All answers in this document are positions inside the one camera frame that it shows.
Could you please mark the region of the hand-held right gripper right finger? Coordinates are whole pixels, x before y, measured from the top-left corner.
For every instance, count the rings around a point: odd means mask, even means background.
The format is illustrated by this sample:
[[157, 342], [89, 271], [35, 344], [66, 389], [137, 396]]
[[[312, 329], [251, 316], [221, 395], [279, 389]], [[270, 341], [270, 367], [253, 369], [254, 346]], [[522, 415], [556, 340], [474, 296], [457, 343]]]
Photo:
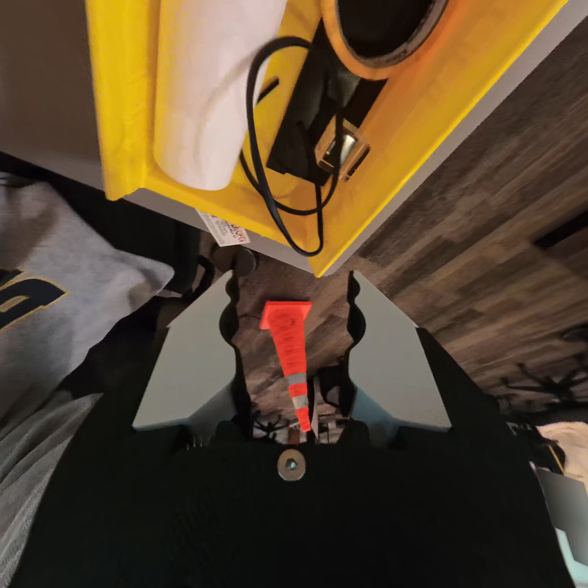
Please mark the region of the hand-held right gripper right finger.
[[447, 433], [452, 423], [417, 326], [360, 272], [348, 278], [345, 352], [350, 393], [342, 412], [392, 442], [401, 427]]

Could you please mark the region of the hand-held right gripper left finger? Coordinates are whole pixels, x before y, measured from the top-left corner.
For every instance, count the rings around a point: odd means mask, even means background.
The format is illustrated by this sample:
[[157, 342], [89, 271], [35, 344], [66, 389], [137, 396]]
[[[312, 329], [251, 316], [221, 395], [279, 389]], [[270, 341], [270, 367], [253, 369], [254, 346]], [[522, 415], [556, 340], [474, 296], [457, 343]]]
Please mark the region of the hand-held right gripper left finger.
[[133, 421], [136, 431], [185, 427], [200, 442], [234, 420], [252, 435], [252, 402], [233, 338], [239, 279], [223, 274], [168, 325]]

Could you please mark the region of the yellow plastic bin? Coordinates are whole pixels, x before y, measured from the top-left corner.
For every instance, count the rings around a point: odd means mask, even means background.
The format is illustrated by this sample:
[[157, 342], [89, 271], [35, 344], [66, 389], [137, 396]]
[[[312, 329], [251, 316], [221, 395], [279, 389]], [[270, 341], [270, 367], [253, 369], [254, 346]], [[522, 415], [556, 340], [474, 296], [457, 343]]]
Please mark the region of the yellow plastic bin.
[[247, 132], [221, 190], [186, 187], [153, 156], [161, 1], [86, 1], [105, 195], [146, 189], [269, 241], [270, 254], [327, 275], [479, 123], [471, 111], [515, 72], [567, 1], [449, 1], [431, 37], [371, 81], [334, 53], [321, 1], [286, 1], [277, 37], [252, 60]]

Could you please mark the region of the orange traffic cone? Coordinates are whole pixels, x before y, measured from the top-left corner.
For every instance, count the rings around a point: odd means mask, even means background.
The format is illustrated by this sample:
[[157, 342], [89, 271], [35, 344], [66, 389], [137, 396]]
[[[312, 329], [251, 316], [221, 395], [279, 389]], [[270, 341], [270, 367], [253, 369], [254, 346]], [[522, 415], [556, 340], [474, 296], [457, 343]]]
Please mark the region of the orange traffic cone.
[[260, 328], [271, 334], [300, 429], [305, 433], [311, 430], [305, 349], [305, 320], [311, 308], [310, 301], [267, 301], [260, 322]]

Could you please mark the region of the white printed label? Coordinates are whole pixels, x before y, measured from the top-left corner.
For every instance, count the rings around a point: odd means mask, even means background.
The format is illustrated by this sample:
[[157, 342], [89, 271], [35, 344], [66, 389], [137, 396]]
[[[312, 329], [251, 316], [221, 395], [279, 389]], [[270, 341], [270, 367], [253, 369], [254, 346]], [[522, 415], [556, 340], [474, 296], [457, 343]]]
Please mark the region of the white printed label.
[[224, 219], [196, 210], [205, 228], [212, 235], [219, 247], [244, 246], [251, 240], [243, 227], [232, 224]]

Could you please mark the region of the black office chair base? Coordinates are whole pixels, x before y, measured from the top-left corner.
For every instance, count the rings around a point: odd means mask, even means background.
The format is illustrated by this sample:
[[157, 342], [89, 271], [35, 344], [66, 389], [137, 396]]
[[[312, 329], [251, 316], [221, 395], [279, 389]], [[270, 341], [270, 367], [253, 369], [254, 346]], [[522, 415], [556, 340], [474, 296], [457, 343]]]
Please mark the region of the black office chair base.
[[542, 376], [530, 371], [524, 363], [518, 363], [518, 371], [532, 384], [511, 383], [508, 377], [501, 377], [500, 385], [515, 392], [546, 394], [552, 403], [571, 408], [581, 403], [587, 403], [580, 399], [575, 392], [577, 386], [587, 383], [587, 361], [584, 355], [573, 356], [575, 366], [561, 377]]

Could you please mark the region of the white paper towel roll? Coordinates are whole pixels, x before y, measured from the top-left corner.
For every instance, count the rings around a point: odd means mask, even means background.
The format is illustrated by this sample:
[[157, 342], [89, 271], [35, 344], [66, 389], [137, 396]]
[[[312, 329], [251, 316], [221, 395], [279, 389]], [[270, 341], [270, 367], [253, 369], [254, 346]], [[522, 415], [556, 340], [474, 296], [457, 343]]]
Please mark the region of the white paper towel roll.
[[247, 75], [277, 37], [286, 4], [160, 2], [153, 156], [172, 180], [229, 185], [247, 132]]

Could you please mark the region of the yellow tape roll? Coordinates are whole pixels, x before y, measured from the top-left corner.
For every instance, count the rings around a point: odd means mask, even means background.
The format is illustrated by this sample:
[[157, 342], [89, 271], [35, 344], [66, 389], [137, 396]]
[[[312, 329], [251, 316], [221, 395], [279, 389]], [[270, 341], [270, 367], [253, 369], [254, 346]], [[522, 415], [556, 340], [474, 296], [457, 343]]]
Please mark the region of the yellow tape roll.
[[439, 24], [449, 1], [321, 1], [327, 39], [340, 62], [371, 81], [417, 52]]

